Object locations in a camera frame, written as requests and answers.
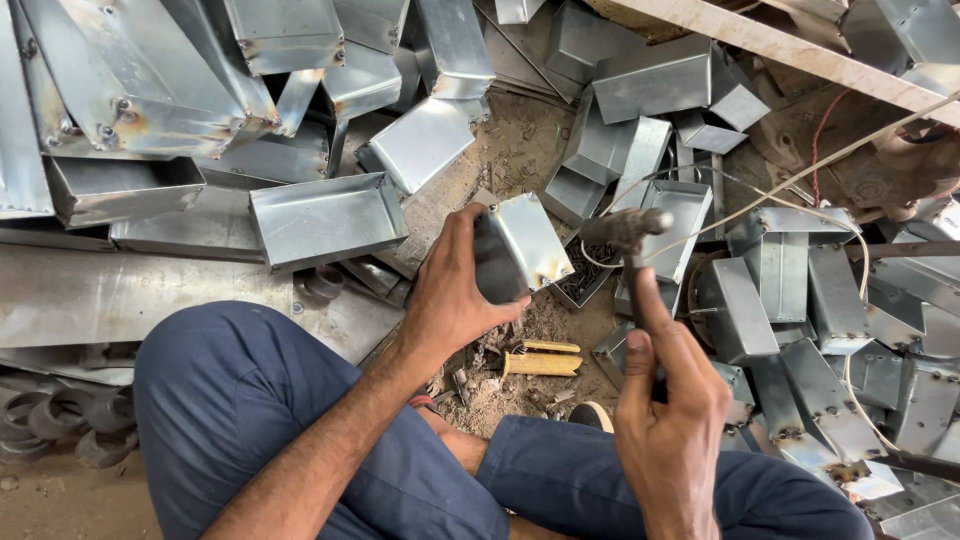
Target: hand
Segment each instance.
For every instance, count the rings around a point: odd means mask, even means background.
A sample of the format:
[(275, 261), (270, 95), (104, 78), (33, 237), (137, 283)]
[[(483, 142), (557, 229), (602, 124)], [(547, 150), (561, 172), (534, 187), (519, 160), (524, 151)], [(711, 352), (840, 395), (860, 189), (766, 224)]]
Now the hand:
[[(731, 393), (682, 323), (671, 320), (653, 268), (636, 277), (646, 331), (627, 334), (613, 440), (651, 540), (719, 539), (713, 483)], [(650, 399), (657, 361), (667, 402)]]
[(450, 355), (489, 329), (516, 320), (530, 297), (494, 306), (477, 289), (473, 221), (484, 210), (473, 203), (446, 217), (444, 229), (420, 266), (398, 346), (422, 359), (419, 383), (430, 379)]

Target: wooden beam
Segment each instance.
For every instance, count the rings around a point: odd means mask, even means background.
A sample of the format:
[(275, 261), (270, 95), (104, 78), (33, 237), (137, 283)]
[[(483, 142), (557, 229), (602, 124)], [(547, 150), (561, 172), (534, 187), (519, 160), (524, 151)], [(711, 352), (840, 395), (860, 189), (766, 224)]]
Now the wooden beam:
[[(913, 112), (946, 97), (704, 0), (607, 0), (606, 3), (652, 15)], [(960, 127), (960, 103), (950, 103), (932, 112), (930, 117)]]
[[(870, 248), (870, 258), (898, 258), (898, 257), (960, 257), (960, 242), (948, 240), (945, 242), (903, 242), (901, 244), (873, 244)], [(847, 257), (857, 261), (863, 258), (863, 246), (849, 244), (844, 246)]]

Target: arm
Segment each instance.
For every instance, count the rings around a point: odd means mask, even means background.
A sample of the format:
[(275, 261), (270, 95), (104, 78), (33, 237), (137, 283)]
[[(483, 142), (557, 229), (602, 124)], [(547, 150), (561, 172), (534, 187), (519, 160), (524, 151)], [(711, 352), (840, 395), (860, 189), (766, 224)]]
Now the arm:
[(516, 319), (526, 298), (492, 306), (476, 287), (473, 204), (446, 218), (394, 343), (347, 394), (227, 505), (204, 539), (313, 539), (406, 400), (453, 353)]
[[(663, 306), (652, 268), (636, 278), (646, 331), (627, 334), (613, 439), (650, 540), (719, 540), (713, 484), (731, 394), (707, 355)], [(667, 401), (652, 402), (657, 362)]]

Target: navy blue pants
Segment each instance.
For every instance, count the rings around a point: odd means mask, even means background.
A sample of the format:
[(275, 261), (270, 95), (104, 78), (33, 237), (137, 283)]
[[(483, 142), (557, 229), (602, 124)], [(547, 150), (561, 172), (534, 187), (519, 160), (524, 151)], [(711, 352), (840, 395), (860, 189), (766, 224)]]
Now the navy blue pants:
[[(242, 302), (184, 309), (137, 355), (136, 419), (166, 538), (196, 538), (360, 372), (287, 317)], [(802, 469), (721, 453), (714, 497), (723, 537), (873, 538), (866, 519)], [(476, 478), (409, 406), (373, 447), (319, 538), (505, 539), (507, 507), (584, 538), (643, 538), (612, 436), (507, 416)]]

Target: ground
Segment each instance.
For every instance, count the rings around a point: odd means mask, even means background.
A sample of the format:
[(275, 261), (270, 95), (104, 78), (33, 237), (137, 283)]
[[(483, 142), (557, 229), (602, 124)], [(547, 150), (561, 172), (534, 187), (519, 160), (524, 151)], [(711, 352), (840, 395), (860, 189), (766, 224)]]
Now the ground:
[[(539, 189), (550, 166), (564, 150), (573, 122), (573, 113), (535, 99), (494, 92), (488, 99), (492, 111), (490, 121), (474, 130), (476, 142), (438, 179), (458, 193), (463, 191), (464, 196), (451, 197), (460, 205), (478, 185), (501, 199)], [(442, 220), (422, 226), (433, 229), (440, 224)], [(559, 221), (554, 220), (554, 224), (560, 234), (567, 232)], [(551, 412), (556, 409), (566, 412), (587, 399), (610, 409), (615, 405), (616, 391), (589, 353), (614, 326), (612, 285), (613, 281), (608, 281), (580, 311), (560, 306), (545, 290), (537, 293), (527, 308), (519, 337), (575, 343), (580, 346), (580, 356), (584, 359), (575, 396), (548, 407)], [(505, 339), (494, 340), (497, 346), (506, 346), (515, 336), (508, 331), (503, 337)], [(447, 362), (444, 377), (437, 378), (435, 392), (452, 388), (450, 374), (457, 368), (472, 365), (475, 350), (474, 347), (462, 351)], [(497, 365), (496, 362), (496, 355), (488, 353), (490, 367)], [(527, 397), (532, 390), (536, 389), (543, 405), (552, 402), (558, 391), (573, 383), (571, 378), (510, 375), (504, 387), (495, 389), (486, 380), (499, 381), (500, 372), (496, 369), (468, 369), (468, 378), (472, 381), (470, 385), (476, 386), (471, 407), (463, 407), (459, 398), (454, 397), (440, 404), (440, 411), (460, 429), (487, 437), (504, 414), (540, 415), (540, 410)], [(72, 448), (70, 444), (60, 443), (54, 454), (34, 465), (0, 466), (0, 523), (3, 524), (0, 537), (5, 540), (161, 538), (140, 452), (134, 451), (117, 467), (95, 471), (81, 467), (71, 454)]]

